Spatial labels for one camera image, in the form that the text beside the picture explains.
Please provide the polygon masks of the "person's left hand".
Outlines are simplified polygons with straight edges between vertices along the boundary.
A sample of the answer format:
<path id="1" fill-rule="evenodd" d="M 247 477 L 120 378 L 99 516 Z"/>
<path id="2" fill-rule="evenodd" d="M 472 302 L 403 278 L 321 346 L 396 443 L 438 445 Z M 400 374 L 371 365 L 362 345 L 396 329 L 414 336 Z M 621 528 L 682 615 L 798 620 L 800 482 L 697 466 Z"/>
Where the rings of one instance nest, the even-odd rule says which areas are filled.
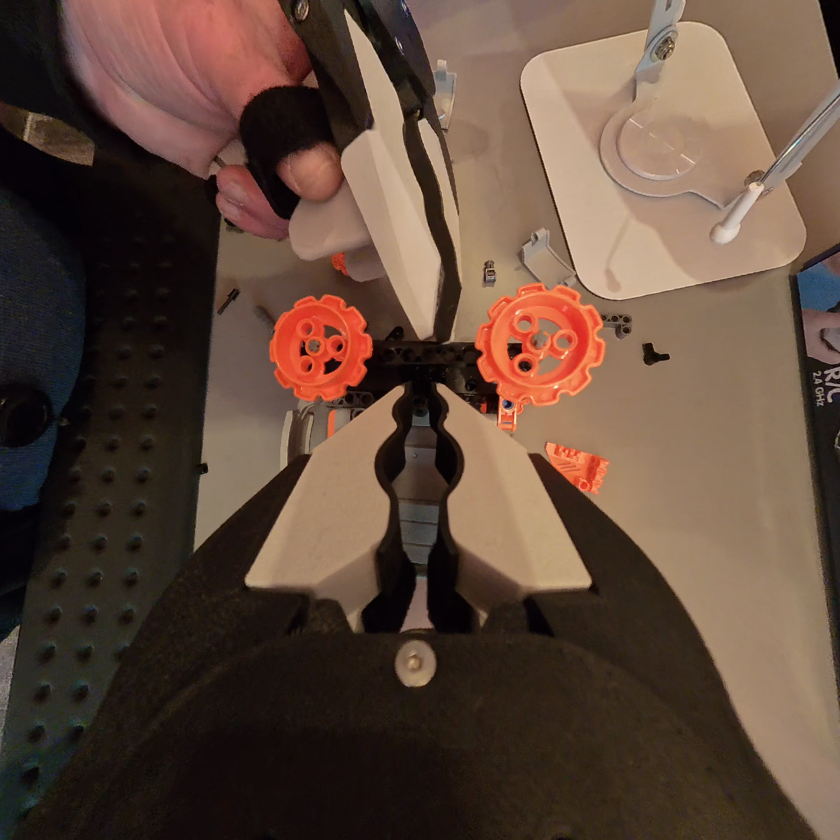
<path id="1" fill-rule="evenodd" d="M 264 90 L 311 65 L 278 2 L 68 1 L 59 29 L 93 109 L 145 150 L 206 177 Z"/>

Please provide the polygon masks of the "grey panel pieces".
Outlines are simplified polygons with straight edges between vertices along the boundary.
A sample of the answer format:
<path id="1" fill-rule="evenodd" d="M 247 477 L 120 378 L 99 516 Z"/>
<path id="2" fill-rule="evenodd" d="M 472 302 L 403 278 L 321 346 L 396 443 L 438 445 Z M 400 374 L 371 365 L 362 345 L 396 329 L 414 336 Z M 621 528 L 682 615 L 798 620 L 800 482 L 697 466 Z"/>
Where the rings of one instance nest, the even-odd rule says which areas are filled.
<path id="1" fill-rule="evenodd" d="M 439 59 L 434 68 L 434 106 L 440 129 L 447 132 L 455 105 L 457 74 L 448 68 L 445 59 Z"/>

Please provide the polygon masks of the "grey curved panel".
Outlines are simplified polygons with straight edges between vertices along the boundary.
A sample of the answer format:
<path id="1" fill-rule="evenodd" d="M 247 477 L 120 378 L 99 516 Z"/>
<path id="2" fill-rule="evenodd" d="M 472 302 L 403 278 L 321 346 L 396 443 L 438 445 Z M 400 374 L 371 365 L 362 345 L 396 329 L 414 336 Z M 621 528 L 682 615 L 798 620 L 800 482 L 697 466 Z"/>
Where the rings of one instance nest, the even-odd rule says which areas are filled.
<path id="1" fill-rule="evenodd" d="M 523 268 L 544 287 L 574 287 L 578 278 L 574 269 L 551 247 L 550 231 L 541 227 L 531 232 L 519 250 Z"/>

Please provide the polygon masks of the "orange wedge piece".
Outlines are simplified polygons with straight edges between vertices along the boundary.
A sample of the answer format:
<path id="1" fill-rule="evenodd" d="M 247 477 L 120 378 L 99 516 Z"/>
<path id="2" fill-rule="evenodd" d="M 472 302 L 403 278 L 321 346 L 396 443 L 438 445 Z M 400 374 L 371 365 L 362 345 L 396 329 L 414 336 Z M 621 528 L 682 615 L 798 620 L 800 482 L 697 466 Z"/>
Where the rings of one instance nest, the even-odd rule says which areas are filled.
<path id="1" fill-rule="evenodd" d="M 545 453 L 551 466 L 578 490 L 599 493 L 609 460 L 555 443 L 547 443 Z"/>

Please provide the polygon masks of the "book stand with wooden board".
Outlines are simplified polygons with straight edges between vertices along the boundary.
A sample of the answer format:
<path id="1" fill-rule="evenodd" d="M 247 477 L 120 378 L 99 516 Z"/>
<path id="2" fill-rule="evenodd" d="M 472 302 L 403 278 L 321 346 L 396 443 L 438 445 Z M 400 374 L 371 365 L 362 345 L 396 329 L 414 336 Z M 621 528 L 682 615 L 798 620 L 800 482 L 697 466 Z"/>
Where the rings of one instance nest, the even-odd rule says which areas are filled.
<path id="1" fill-rule="evenodd" d="M 779 153 L 726 40 L 654 2 L 647 32 L 545 51 L 521 95 L 584 288 L 613 301 L 789 266 L 789 178 L 838 121 L 838 86 Z"/>

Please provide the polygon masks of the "robot kit box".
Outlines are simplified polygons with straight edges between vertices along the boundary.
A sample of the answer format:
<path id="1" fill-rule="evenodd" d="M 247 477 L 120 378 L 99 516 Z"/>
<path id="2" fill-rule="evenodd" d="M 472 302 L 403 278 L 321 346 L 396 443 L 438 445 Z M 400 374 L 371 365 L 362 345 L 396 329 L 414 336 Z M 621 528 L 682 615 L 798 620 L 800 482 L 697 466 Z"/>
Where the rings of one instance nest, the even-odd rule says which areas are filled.
<path id="1" fill-rule="evenodd" d="M 822 509 L 835 552 L 839 539 L 839 246 L 808 262 L 794 278 L 804 340 L 805 402 Z"/>

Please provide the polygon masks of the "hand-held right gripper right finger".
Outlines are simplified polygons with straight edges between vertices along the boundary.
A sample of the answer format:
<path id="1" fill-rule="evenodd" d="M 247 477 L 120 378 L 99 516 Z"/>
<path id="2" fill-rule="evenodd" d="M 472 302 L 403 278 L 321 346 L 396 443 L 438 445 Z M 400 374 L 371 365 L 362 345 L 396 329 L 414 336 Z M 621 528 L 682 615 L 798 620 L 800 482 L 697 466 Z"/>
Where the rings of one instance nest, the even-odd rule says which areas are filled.
<path id="1" fill-rule="evenodd" d="M 429 395 L 444 482 L 427 564 L 439 632 L 471 632 L 501 606 L 585 592 L 592 577 L 525 447 L 448 387 Z"/>

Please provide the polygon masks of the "dark perforated panel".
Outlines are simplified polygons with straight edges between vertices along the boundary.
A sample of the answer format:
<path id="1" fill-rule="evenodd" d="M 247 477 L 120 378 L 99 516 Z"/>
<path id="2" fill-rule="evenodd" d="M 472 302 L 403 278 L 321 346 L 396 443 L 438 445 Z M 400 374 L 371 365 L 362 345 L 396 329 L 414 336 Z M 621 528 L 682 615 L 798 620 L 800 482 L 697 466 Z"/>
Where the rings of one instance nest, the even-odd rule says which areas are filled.
<path id="1" fill-rule="evenodd" d="M 2 743 L 2 838 L 80 747 L 142 621 L 193 550 L 218 216 L 171 164 L 64 165 L 87 271 Z"/>

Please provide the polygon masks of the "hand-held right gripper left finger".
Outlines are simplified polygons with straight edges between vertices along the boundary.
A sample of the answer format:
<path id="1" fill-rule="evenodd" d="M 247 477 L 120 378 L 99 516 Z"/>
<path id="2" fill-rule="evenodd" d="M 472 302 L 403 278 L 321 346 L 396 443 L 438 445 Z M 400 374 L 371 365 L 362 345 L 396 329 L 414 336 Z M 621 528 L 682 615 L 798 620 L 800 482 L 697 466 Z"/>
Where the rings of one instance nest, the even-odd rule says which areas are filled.
<path id="1" fill-rule="evenodd" d="M 354 631 L 398 632 L 414 594 L 394 488 L 413 389 L 400 384 L 316 447 L 245 577 L 340 604 Z"/>

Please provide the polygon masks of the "person's clothed body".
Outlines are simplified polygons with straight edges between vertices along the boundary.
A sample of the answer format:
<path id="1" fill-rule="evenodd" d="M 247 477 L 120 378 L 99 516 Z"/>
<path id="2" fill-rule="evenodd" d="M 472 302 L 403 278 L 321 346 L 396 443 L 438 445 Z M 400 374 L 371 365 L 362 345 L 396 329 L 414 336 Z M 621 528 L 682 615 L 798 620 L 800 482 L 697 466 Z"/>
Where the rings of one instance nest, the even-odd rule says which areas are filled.
<path id="1" fill-rule="evenodd" d="M 20 624 L 39 531 L 39 503 L 76 385 L 86 278 L 78 252 L 31 203 L 2 186 L 2 393 L 25 396 L 28 429 L 2 440 L 1 639 Z"/>

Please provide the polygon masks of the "person's left forearm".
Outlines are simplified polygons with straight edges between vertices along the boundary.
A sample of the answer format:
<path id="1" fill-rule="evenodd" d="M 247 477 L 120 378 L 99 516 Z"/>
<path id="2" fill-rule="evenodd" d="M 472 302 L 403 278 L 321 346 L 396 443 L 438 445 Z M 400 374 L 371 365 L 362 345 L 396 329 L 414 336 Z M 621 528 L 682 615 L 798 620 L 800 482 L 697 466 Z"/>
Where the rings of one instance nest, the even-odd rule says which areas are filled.
<path id="1" fill-rule="evenodd" d="M 2 103 L 56 119 L 92 141 L 97 151 L 128 161 L 153 154 L 93 109 L 69 67 L 60 33 L 60 2 L 2 2 Z"/>

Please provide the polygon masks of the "toy robot model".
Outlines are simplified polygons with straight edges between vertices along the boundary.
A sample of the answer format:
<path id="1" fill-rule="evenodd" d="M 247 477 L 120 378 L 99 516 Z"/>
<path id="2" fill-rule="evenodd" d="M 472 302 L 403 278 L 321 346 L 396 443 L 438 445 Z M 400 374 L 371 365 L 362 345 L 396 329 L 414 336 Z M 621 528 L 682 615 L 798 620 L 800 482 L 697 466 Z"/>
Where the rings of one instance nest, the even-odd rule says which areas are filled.
<path id="1" fill-rule="evenodd" d="M 364 410 L 400 384 L 429 413 L 435 384 L 514 430 L 527 406 L 551 406 L 581 392 L 603 362 L 602 317 L 567 287 L 521 287 L 489 309 L 473 343 L 409 342 L 396 329 L 374 341 L 361 312 L 332 295 L 305 297 L 283 313 L 269 341 L 281 386 L 306 404 Z"/>

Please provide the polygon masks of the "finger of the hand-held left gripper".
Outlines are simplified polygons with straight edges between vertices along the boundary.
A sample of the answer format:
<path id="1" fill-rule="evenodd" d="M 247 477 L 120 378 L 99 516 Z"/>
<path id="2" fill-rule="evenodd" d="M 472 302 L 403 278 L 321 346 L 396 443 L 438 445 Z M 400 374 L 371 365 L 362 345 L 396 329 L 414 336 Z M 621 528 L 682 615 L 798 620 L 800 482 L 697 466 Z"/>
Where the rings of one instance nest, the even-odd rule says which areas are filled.
<path id="1" fill-rule="evenodd" d="M 373 125 L 342 152 L 341 162 L 385 273 L 417 337 L 434 335 L 442 260 L 404 141 L 396 90 L 362 28 L 344 19 Z"/>
<path id="2" fill-rule="evenodd" d="M 422 112 L 407 115 L 404 141 L 408 160 L 423 197 L 429 234 L 440 258 L 430 340 L 451 339 L 462 291 L 462 265 L 457 188 L 445 134 L 436 117 Z"/>

